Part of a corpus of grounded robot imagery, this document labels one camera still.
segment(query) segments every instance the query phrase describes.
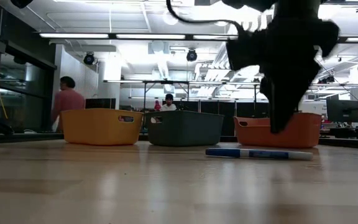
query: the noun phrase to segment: orange basket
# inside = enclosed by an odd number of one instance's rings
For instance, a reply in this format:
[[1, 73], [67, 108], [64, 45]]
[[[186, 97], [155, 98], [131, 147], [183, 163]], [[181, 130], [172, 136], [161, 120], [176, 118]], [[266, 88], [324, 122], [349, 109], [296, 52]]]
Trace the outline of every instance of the orange basket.
[[247, 146], [309, 148], [318, 145], [321, 115], [294, 114], [279, 134], [270, 132], [269, 118], [234, 117], [237, 140]]
[[100, 108], [64, 111], [61, 116], [65, 141], [116, 146], [137, 142], [143, 113]]

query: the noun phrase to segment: yellow basket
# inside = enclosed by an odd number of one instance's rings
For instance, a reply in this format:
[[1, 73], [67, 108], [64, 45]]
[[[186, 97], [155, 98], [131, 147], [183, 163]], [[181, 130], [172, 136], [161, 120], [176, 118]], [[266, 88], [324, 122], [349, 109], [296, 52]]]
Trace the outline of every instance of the yellow basket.
[[135, 144], [143, 114], [139, 112], [86, 109], [61, 113], [65, 141], [96, 146]]

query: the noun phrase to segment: blue marker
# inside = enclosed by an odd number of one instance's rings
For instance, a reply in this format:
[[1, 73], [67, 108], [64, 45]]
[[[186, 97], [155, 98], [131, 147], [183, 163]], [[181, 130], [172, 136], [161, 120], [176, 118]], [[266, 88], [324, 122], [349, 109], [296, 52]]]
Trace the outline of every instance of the blue marker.
[[254, 149], [206, 149], [207, 156], [223, 156], [235, 158], [265, 158], [265, 159], [298, 159], [310, 161], [313, 153], [293, 151], [268, 151]]

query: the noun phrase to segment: pink shirt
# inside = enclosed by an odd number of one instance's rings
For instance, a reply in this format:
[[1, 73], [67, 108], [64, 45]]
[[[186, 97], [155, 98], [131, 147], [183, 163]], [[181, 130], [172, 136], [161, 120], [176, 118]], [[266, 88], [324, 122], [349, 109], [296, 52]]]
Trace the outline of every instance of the pink shirt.
[[[63, 90], [55, 95], [52, 109], [52, 122], [55, 122], [60, 112], [66, 110], [85, 109], [84, 97], [75, 90]], [[58, 130], [62, 130], [62, 117], [59, 119]]]

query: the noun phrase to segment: black hair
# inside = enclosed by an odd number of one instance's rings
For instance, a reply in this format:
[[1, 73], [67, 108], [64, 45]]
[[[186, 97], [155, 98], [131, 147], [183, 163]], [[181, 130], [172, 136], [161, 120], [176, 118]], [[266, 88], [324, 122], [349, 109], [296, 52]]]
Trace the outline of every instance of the black hair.
[[168, 93], [165, 95], [165, 100], [173, 100], [173, 95]]
[[75, 81], [72, 79], [72, 77], [61, 77], [60, 82], [66, 84], [68, 88], [75, 87]]

